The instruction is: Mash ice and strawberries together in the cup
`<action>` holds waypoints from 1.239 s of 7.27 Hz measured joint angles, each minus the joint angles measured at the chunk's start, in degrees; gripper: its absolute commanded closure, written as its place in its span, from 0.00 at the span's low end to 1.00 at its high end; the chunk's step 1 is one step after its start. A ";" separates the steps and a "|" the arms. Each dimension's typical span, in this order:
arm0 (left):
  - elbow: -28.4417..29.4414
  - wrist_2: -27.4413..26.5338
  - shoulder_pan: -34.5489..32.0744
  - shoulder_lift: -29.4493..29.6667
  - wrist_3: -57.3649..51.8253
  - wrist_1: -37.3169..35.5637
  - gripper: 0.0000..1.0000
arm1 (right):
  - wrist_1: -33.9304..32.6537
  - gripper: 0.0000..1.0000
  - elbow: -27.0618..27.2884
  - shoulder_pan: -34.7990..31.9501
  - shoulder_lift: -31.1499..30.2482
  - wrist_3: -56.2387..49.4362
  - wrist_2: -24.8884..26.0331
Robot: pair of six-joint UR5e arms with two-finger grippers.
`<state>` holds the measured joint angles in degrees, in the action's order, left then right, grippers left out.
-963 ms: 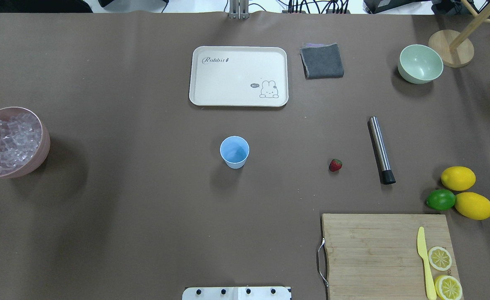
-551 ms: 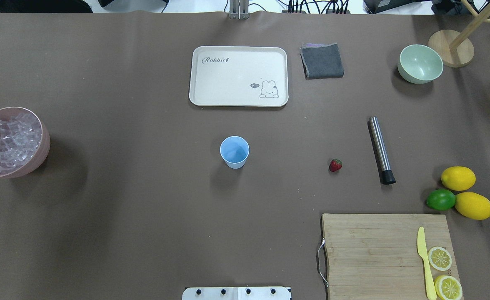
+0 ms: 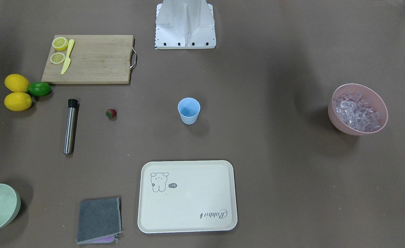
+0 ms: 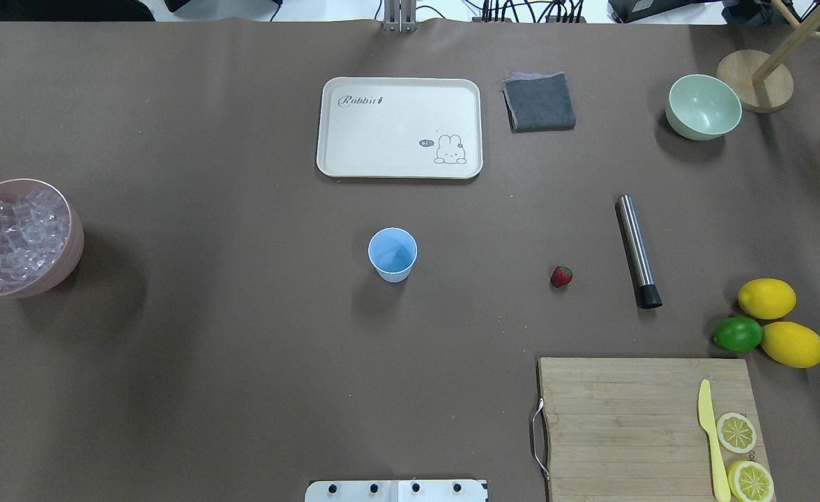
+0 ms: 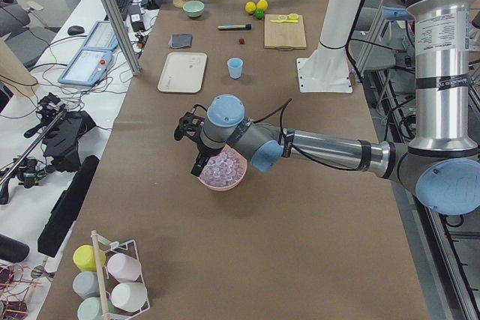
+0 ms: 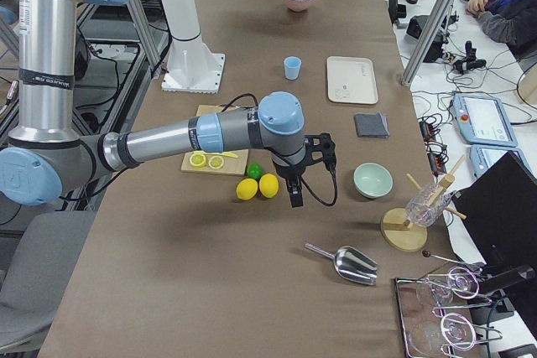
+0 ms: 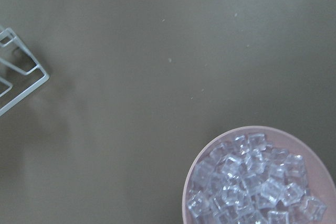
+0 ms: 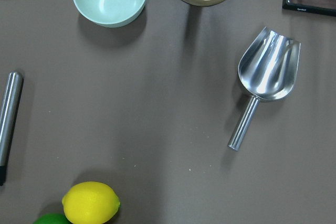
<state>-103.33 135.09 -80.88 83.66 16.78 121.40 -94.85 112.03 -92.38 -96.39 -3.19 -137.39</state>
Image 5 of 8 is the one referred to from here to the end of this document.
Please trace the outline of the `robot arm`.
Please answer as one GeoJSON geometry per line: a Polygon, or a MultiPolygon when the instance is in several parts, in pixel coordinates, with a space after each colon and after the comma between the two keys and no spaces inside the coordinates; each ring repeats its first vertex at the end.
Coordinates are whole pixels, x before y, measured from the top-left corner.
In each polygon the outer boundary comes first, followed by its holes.
{"type": "Polygon", "coordinates": [[[246,116],[232,94],[217,96],[205,117],[187,113],[174,137],[196,143],[200,175],[225,146],[268,171],[282,157],[305,157],[342,171],[372,172],[401,184],[425,207],[460,215],[479,206],[478,144],[468,135],[470,8],[476,0],[382,0],[388,20],[412,20],[416,131],[407,144],[332,136],[272,126],[246,116]]]}

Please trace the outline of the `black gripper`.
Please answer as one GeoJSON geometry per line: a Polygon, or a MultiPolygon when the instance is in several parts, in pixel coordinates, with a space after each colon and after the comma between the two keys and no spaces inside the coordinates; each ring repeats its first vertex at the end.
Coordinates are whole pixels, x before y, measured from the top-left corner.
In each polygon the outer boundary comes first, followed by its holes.
{"type": "Polygon", "coordinates": [[[209,159],[221,153],[221,148],[210,148],[201,142],[198,142],[196,145],[199,153],[190,173],[196,177],[199,177],[204,167],[208,164],[209,159]]]}

